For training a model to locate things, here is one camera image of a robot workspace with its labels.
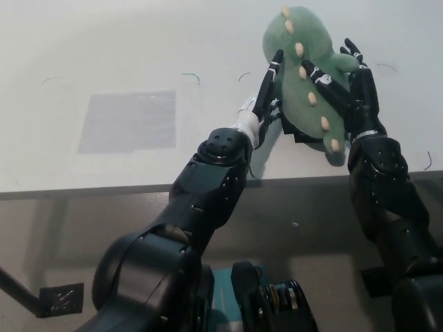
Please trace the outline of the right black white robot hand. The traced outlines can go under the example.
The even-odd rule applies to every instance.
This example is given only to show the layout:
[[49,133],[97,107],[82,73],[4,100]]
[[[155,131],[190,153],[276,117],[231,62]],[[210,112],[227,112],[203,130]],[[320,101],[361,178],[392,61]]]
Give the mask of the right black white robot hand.
[[386,130],[378,118],[379,100],[372,71],[363,61],[363,54],[357,46],[348,38],[344,43],[340,52],[353,56],[359,63],[348,78],[349,89],[328,78],[322,69],[309,60],[302,61],[302,67],[320,95],[342,117],[351,142],[365,136],[384,136]]

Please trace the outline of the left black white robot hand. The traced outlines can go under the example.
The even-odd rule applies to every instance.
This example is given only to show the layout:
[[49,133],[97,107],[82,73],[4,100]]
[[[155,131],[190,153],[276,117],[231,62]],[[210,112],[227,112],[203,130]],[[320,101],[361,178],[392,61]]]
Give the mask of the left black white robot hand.
[[262,146],[269,125],[281,118],[281,113],[278,109],[282,104],[282,100],[274,97],[274,88],[283,58],[284,51],[278,49],[269,63],[269,67],[255,99],[253,113],[259,120],[259,131],[258,141],[255,144],[254,149],[258,149]]

